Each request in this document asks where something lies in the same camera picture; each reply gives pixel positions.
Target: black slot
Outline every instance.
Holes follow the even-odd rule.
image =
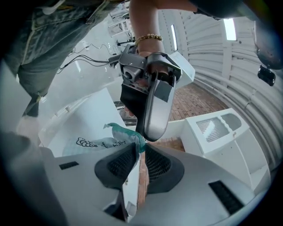
[[[112,217],[116,217],[117,219],[126,222],[129,215],[125,208],[122,192],[119,192],[116,203],[107,207],[104,212],[111,215]]]
[[[68,168],[71,168],[73,166],[77,166],[78,163],[77,162],[68,162],[68,163],[64,163],[64,164],[61,164],[59,165],[61,170],[65,170],[65,169],[68,169]]]
[[[209,183],[208,185],[231,215],[244,206],[221,181]]]

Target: light fixture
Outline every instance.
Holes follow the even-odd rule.
[[[172,34],[173,34],[174,50],[176,51],[176,50],[178,49],[178,47],[177,47],[177,40],[176,40],[175,27],[174,27],[173,24],[171,25],[171,29],[172,29]]]
[[[233,19],[224,19],[226,38],[229,41],[235,41],[236,39],[236,31]]]

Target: black wire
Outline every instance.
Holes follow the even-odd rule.
[[[91,64],[90,62],[88,62],[88,61],[86,61],[86,60],[83,60],[83,59],[76,59],[76,60],[73,59],[71,62],[69,62],[68,64],[66,64],[64,67],[60,68],[61,70],[60,70],[59,72],[57,72],[56,74],[60,74],[69,64],[71,64],[72,62],[77,61],[77,60],[85,61],[85,62],[87,62],[88,64],[90,64],[90,65],[92,65],[92,66],[94,66],[94,67],[103,67],[103,66],[105,66],[105,65],[112,64],[112,63],[115,63],[115,62],[118,61],[118,60],[115,60],[115,61],[112,61],[112,62],[105,63],[105,64],[103,64],[103,65],[93,65],[93,64]]]
[[[92,61],[92,62],[96,62],[96,63],[109,63],[109,61],[102,61],[102,60],[94,60],[94,59],[92,59],[92,58],[90,58],[89,56],[86,56],[86,55],[78,55],[78,56],[76,56],[75,58],[73,58],[71,61],[69,61],[67,64],[65,64],[64,65],[64,67],[62,67],[62,68],[59,68],[60,70],[62,70],[62,69],[64,69],[65,67],[67,67],[69,64],[71,64],[76,58],[78,58],[78,57],[82,57],[82,58],[84,58],[84,59],[87,59],[87,60],[89,60],[89,61]]]

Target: air vent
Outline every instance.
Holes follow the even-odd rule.
[[[107,164],[107,168],[113,175],[125,181],[135,162],[136,156],[133,154],[132,149],[128,149],[123,154],[109,162]]]
[[[68,168],[71,168],[73,166],[77,166],[78,163],[77,162],[68,162],[68,163],[64,163],[64,164],[61,164],[59,165],[61,170],[65,170],[65,169],[68,169]]]
[[[228,129],[218,118],[212,118],[196,123],[207,142],[219,139],[229,133]]]
[[[231,215],[244,206],[221,181],[209,183],[208,185]]]
[[[145,164],[149,172],[149,182],[161,177],[171,167],[170,159],[164,155],[161,155],[152,148],[146,149]]]

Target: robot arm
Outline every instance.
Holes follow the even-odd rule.
[[[123,76],[121,101],[137,117],[136,131],[149,141],[162,137],[167,128],[176,83],[182,69],[166,53],[152,53],[147,58],[135,54],[136,47],[128,45],[119,63]],[[150,72],[152,64],[167,68],[165,73]],[[136,83],[144,79],[149,87],[139,87]]]

